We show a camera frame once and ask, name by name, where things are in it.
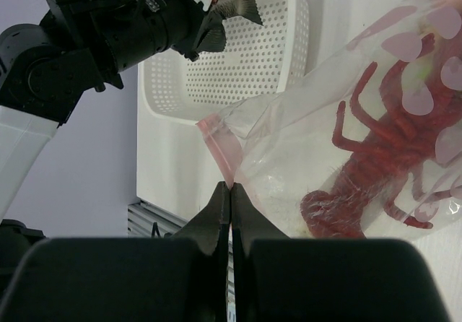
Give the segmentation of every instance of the red lobster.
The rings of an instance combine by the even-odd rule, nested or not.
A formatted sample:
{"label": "red lobster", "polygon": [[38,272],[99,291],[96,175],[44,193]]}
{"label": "red lobster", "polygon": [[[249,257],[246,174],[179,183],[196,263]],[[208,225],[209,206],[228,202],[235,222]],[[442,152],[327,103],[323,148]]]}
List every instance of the red lobster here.
{"label": "red lobster", "polygon": [[[429,34],[422,39],[422,52],[426,56],[435,49],[435,37]],[[434,71],[426,81],[434,108],[425,116],[407,113],[401,99],[401,76],[409,63],[398,61],[385,75],[380,86],[380,96],[386,109],[385,115],[375,120],[359,103],[359,95],[375,73],[378,64],[373,62],[366,69],[350,99],[353,116],[370,129],[362,142],[342,135],[346,103],[340,102],[332,143],[339,149],[351,151],[334,181],[330,192],[321,190],[307,194],[300,205],[303,219],[316,238],[364,238],[360,221],[364,209],[378,196],[383,197],[383,208],[393,219],[412,227],[430,229],[433,224],[420,222],[395,205],[408,180],[414,176],[413,197],[420,200],[423,163],[435,159],[435,143],[438,134],[462,119],[462,92],[447,88],[441,81],[443,64],[455,53],[462,51],[462,33],[447,42],[441,42],[434,57]],[[426,201],[450,197],[449,191],[436,192]]]}

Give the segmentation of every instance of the lobster tail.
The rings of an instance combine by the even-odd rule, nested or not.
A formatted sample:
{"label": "lobster tail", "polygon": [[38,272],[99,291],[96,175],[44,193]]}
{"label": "lobster tail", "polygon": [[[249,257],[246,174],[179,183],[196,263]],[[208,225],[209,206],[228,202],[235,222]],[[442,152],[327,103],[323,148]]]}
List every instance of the lobster tail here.
{"label": "lobster tail", "polygon": [[361,214],[355,217],[338,196],[319,190],[311,192],[303,198],[300,210],[315,238],[365,238]]}

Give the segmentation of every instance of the white plastic basket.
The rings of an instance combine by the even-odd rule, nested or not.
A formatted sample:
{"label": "white plastic basket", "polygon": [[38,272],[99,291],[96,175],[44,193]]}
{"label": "white plastic basket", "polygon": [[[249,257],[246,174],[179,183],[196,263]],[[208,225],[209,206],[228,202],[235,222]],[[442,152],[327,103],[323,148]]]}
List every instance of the white plastic basket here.
{"label": "white plastic basket", "polygon": [[192,125],[230,103],[283,92],[305,75],[307,1],[257,5],[264,27],[242,17],[224,21],[223,53],[202,53],[190,62],[167,51],[139,65],[139,92],[155,116]]}

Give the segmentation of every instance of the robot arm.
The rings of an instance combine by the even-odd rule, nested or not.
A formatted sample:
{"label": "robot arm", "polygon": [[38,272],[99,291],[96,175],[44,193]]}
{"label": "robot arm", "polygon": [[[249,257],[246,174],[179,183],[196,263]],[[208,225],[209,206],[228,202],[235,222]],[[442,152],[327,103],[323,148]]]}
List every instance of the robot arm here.
{"label": "robot arm", "polygon": [[192,61],[213,0],[46,0],[39,25],[0,34],[0,220],[83,92],[169,48]]}

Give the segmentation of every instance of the toy fish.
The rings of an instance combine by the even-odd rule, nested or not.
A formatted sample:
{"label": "toy fish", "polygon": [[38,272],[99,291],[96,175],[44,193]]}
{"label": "toy fish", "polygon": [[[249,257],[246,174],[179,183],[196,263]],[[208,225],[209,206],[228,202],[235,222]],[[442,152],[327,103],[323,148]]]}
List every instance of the toy fish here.
{"label": "toy fish", "polygon": [[225,49],[227,40],[223,20],[241,16],[263,25],[256,0],[217,0],[215,3],[210,12],[208,27],[199,41],[198,53],[221,53]]}

